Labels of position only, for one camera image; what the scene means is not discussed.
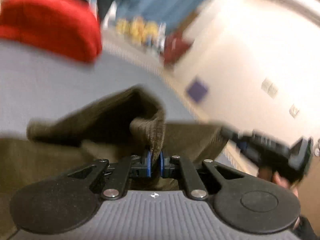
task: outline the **metal rivet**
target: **metal rivet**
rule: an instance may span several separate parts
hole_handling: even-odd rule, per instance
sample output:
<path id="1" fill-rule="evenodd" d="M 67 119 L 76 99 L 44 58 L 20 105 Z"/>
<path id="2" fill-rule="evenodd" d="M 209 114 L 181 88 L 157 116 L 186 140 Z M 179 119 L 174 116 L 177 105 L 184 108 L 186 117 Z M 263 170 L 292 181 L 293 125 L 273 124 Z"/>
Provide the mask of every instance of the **metal rivet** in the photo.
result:
<path id="1" fill-rule="evenodd" d="M 119 191 L 117 191 L 116 189 L 114 188 L 108 188 L 106 189 L 103 194 L 106 196 L 106 197 L 116 197 L 119 195 Z"/>
<path id="2" fill-rule="evenodd" d="M 203 198 L 206 195 L 207 195 L 207 193 L 201 189 L 194 189 L 193 191 L 191 191 L 191 196 L 196 197 L 196 198 Z"/>

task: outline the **wall outlet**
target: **wall outlet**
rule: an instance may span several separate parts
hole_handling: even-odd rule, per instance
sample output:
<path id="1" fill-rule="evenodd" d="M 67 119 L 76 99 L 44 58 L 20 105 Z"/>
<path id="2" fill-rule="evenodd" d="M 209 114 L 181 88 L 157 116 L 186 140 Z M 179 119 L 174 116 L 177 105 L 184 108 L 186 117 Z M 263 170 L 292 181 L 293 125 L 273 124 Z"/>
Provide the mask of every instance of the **wall outlet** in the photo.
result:
<path id="1" fill-rule="evenodd" d="M 261 89 L 265 91 L 272 99 L 276 98 L 276 95 L 278 94 L 278 87 L 272 83 L 271 80 L 266 78 L 261 85 Z"/>
<path id="2" fill-rule="evenodd" d="M 300 109 L 298 109 L 294 104 L 289 109 L 289 113 L 293 118 L 296 118 L 299 112 L 300 112 Z"/>

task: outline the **wooden surface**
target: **wooden surface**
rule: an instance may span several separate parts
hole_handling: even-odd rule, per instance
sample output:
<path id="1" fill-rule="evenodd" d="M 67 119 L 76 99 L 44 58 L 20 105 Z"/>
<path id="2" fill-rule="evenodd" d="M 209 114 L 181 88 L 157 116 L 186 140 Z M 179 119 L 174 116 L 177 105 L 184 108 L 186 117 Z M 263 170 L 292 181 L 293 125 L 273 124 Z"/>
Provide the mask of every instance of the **wooden surface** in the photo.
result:
<path id="1" fill-rule="evenodd" d="M 306 216 L 320 235 L 320 158 L 314 157 L 310 172 L 298 187 L 301 214 Z"/>

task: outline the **purple square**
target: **purple square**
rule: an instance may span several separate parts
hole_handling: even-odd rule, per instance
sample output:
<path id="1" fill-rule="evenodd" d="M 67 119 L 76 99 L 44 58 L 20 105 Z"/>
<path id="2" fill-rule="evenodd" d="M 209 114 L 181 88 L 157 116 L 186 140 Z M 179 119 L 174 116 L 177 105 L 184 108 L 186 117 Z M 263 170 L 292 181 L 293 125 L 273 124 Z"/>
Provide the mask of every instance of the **purple square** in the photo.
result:
<path id="1" fill-rule="evenodd" d="M 198 78 L 195 78 L 187 89 L 187 93 L 196 103 L 199 103 L 208 93 L 208 90 L 209 88 L 207 86 L 205 86 Z"/>

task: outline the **yellow object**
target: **yellow object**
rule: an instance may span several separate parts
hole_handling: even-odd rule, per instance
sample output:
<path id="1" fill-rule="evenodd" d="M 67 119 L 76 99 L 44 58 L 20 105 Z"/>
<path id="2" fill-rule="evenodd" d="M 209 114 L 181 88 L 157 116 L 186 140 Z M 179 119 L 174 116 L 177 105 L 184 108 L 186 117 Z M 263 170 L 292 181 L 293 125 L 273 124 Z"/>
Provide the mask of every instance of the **yellow object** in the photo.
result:
<path id="1" fill-rule="evenodd" d="M 141 44 L 145 23 L 142 17 L 135 17 L 131 22 L 130 35 L 132 42 Z"/>
<path id="2" fill-rule="evenodd" d="M 143 34 L 142 41 L 145 43 L 148 37 L 151 37 L 152 40 L 156 40 L 159 35 L 159 26 L 156 22 L 147 22 Z"/>
<path id="3" fill-rule="evenodd" d="M 116 23 L 116 31 L 119 34 L 129 34 L 130 24 L 126 19 L 119 19 Z"/>

